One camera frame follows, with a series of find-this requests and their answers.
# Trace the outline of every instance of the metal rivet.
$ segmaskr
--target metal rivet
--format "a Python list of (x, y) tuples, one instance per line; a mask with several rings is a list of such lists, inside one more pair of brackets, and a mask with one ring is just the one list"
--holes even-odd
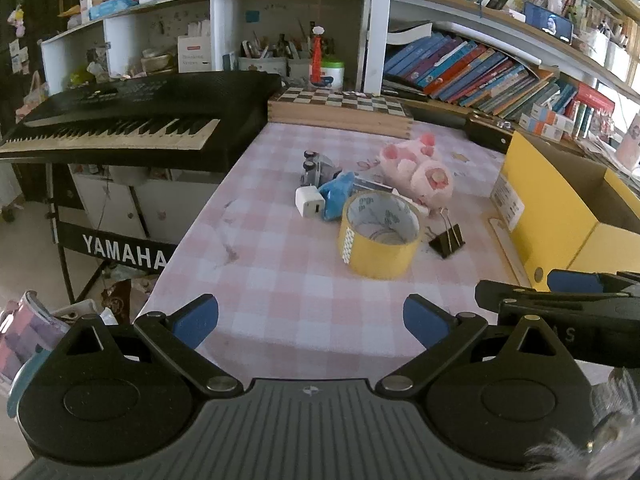
[(207, 389), (212, 392), (223, 394), (235, 390), (238, 386), (238, 380), (228, 375), (218, 375), (207, 381)]
[(405, 392), (414, 386), (414, 382), (402, 375), (388, 375), (382, 379), (382, 387), (389, 392)]

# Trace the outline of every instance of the yellow cardboard box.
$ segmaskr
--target yellow cardboard box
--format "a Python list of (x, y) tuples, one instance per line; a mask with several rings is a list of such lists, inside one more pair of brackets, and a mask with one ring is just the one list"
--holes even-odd
[(537, 290), (553, 269), (640, 272), (640, 200), (597, 162), (515, 132), (491, 198)]

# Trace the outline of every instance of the tiled floor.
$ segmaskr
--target tiled floor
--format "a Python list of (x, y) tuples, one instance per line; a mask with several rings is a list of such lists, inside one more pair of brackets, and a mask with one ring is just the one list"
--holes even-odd
[[(44, 204), (29, 202), (16, 211), (11, 224), (0, 221), (0, 307), (7, 300), (18, 300), (25, 290), (36, 290), (40, 301), (49, 309), (68, 304), (58, 252), (52, 243)], [(65, 221), (87, 225), (83, 211), (63, 210)], [(71, 280), (76, 294), (97, 266), (96, 260), (71, 251), (66, 252)], [(98, 284), (91, 297), (102, 290)], [(0, 400), (0, 480), (12, 478), (30, 460), (31, 453), (20, 434), (17, 423), (6, 416)]]

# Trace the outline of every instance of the chessboard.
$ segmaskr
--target chessboard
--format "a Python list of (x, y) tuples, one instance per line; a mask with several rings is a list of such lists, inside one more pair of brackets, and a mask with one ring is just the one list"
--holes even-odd
[[(330, 113), (326, 107), (332, 107)], [(393, 97), (287, 88), (269, 99), (272, 123), (307, 124), (408, 139), (413, 119)]]

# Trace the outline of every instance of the bag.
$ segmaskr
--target bag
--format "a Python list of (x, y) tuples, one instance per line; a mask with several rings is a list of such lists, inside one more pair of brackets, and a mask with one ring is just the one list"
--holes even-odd
[(39, 104), (49, 97), (49, 84), (40, 82), (40, 73), (36, 70), (31, 77), (31, 88), (23, 99), (24, 105), (15, 111), (15, 122), (19, 123)]

